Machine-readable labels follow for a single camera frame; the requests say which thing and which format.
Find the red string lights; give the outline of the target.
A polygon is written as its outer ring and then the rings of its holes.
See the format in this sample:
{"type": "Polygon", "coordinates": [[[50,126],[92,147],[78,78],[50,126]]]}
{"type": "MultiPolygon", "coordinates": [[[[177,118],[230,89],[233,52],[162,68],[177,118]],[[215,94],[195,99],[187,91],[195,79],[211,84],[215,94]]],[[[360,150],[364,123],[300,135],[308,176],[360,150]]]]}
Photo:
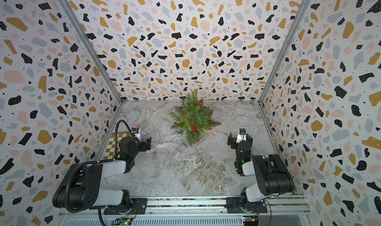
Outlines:
{"type": "Polygon", "coordinates": [[[195,135],[212,130],[218,122],[212,119],[213,110],[204,104],[204,100],[183,101],[181,106],[175,106],[169,115],[174,119],[172,128],[179,134],[195,135]]]}

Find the small green christmas tree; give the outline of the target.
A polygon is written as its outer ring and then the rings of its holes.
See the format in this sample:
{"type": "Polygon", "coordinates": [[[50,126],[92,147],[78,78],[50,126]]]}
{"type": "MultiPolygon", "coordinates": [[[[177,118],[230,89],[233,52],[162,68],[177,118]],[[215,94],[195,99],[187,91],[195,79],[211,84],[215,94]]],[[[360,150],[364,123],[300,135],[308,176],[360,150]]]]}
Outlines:
{"type": "Polygon", "coordinates": [[[199,143],[207,131],[221,125],[221,122],[213,119],[213,109],[204,104],[203,98],[198,97],[196,89],[168,115],[175,120],[171,128],[183,135],[190,146],[199,143]]]}

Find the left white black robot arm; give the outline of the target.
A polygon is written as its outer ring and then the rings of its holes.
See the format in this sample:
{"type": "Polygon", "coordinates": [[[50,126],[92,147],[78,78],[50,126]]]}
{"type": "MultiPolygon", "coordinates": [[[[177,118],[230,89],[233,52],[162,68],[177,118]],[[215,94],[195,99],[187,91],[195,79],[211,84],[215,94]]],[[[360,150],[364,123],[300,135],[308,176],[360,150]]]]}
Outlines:
{"type": "Polygon", "coordinates": [[[104,178],[130,172],[138,153],[151,149],[151,141],[151,137],[143,142],[125,137],[119,143],[115,159],[71,165],[53,196],[53,206],[65,208],[69,213],[105,209],[106,214],[136,214],[138,208],[128,190],[103,189],[100,184],[104,178]]]}

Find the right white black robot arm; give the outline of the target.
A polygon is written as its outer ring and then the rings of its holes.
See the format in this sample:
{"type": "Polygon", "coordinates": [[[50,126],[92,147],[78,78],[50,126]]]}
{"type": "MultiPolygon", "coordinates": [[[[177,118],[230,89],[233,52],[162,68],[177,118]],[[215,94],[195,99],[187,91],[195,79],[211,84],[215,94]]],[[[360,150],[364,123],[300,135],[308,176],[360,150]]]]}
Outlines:
{"type": "Polygon", "coordinates": [[[239,197],[226,198],[229,214],[266,213],[265,200],[294,190],[291,174],[278,154],[253,155],[254,139],[241,128],[237,137],[228,136],[227,145],[235,150],[234,167],[240,176],[254,176],[256,183],[242,190],[239,197]]]}

